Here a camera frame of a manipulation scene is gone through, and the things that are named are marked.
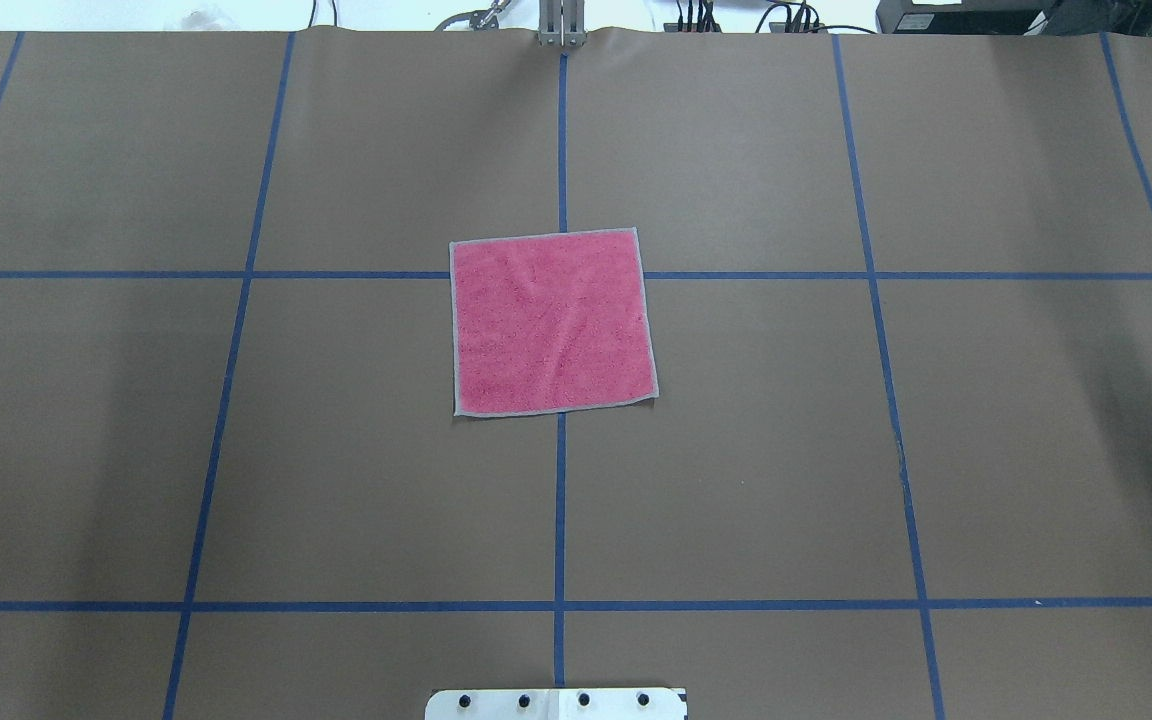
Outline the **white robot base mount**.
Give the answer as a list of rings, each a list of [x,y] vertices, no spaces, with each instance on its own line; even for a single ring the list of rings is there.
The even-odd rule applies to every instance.
[[[684,689],[594,687],[447,689],[431,694],[425,719],[687,719]]]

